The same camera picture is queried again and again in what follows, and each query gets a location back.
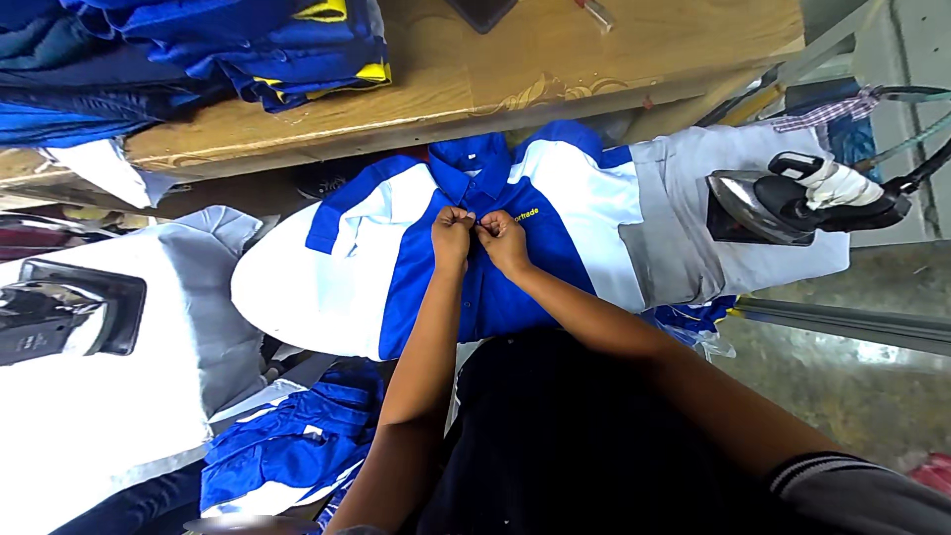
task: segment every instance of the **wooden table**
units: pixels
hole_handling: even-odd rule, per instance
[[[131,136],[127,158],[195,182],[692,98],[667,120],[678,129],[803,47],[798,0],[601,1],[617,19],[606,35],[571,0],[522,0],[479,35],[442,0],[379,0],[391,86],[277,114],[222,102]],[[0,151],[0,194],[142,211],[42,163]]]

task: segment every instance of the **hand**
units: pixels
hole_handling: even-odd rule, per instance
[[[509,279],[532,267],[525,249],[525,229],[509,212],[496,210],[487,213],[475,226],[475,234],[495,267]]]
[[[476,223],[476,215],[462,208],[443,207],[433,222],[433,253],[436,269],[462,269],[469,264],[469,229]]]

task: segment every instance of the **shirt collar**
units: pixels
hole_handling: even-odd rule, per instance
[[[469,190],[497,199],[509,181],[512,155],[505,135],[493,132],[429,145],[429,166],[439,188],[460,205]],[[479,170],[474,177],[465,171]]]

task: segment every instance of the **checkered cloth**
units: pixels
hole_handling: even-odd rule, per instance
[[[783,133],[818,127],[849,113],[852,114],[853,121],[864,119],[879,104],[879,97],[874,95],[875,89],[871,86],[865,86],[852,98],[847,98],[835,104],[819,106],[799,117],[784,117],[774,121],[772,126],[777,132]]]

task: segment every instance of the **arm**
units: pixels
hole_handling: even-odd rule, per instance
[[[377,434],[357,479],[327,527],[395,532],[434,480],[456,366],[462,275],[475,215],[447,207],[433,223],[436,269],[383,400]]]
[[[504,211],[475,227],[493,263],[591,350],[640,365],[684,415],[738,466],[766,475],[802,453],[841,448],[627,311],[533,266],[525,230]]]

